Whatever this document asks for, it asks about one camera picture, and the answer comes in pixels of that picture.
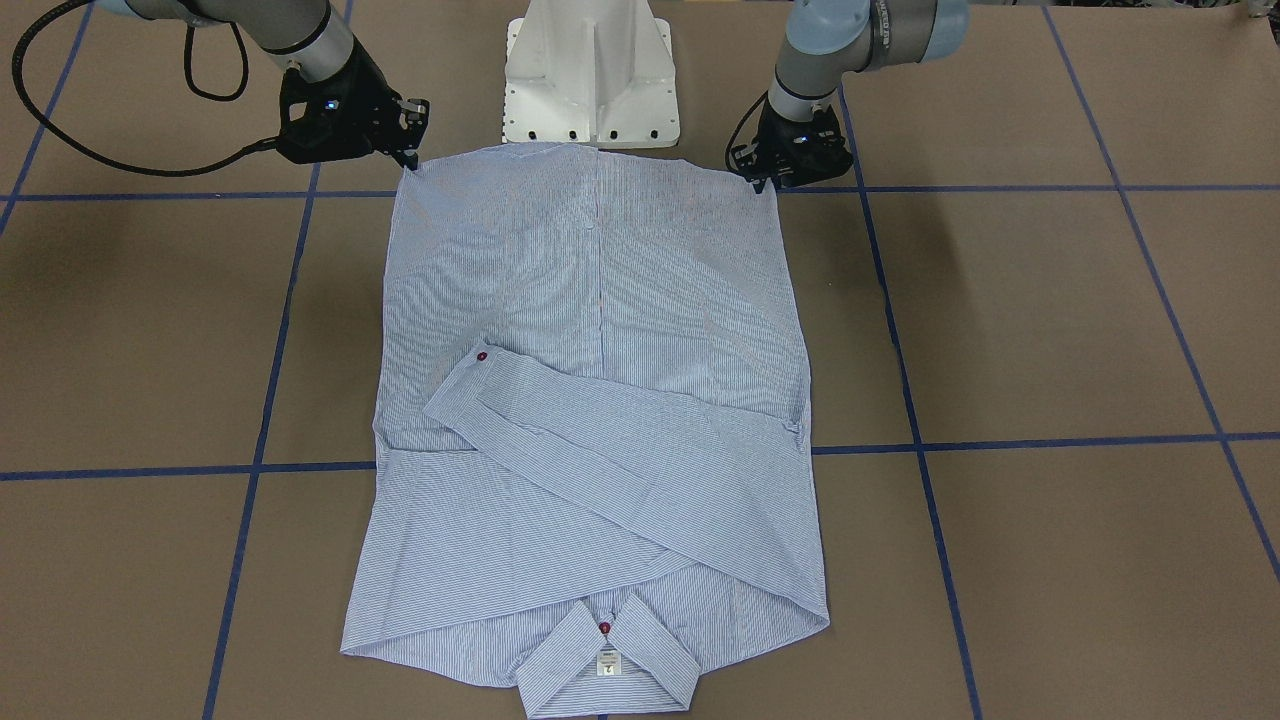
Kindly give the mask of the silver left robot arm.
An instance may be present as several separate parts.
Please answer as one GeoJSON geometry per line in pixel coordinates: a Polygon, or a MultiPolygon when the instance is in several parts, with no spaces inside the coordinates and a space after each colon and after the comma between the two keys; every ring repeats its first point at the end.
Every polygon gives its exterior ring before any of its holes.
{"type": "Polygon", "coordinates": [[[756,133],[728,146],[726,167],[762,192],[832,181],[854,158],[836,108],[849,73],[920,64],[957,51],[968,1],[795,1],[756,133]]]}

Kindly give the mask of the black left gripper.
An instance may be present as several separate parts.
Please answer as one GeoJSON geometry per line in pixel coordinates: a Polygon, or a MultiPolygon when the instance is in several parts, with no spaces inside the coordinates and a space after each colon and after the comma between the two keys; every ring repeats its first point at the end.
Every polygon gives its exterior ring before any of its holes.
{"type": "Polygon", "coordinates": [[[851,169],[852,154],[835,109],[819,108],[808,120],[790,120],[765,101],[751,156],[750,186],[756,195],[772,184],[786,190],[832,181],[851,169]]]}

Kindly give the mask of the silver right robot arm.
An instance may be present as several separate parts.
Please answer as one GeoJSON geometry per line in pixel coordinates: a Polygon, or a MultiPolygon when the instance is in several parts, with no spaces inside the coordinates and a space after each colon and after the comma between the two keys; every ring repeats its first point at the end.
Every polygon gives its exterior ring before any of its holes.
{"type": "Polygon", "coordinates": [[[381,154],[413,170],[429,104],[404,97],[330,1],[101,1],[189,29],[234,26],[282,69],[280,129],[269,147],[294,164],[381,154]]]}

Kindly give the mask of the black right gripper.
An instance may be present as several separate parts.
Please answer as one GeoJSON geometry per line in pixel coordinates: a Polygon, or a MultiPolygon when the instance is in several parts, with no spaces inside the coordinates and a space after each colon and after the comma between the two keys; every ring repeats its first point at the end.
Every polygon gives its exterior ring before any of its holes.
{"type": "Polygon", "coordinates": [[[419,145],[428,128],[430,102],[402,97],[364,50],[352,51],[348,61],[330,78],[308,82],[298,68],[285,70],[280,87],[283,102],[337,97],[372,142],[374,152],[393,159],[406,170],[419,169],[419,145]]]}

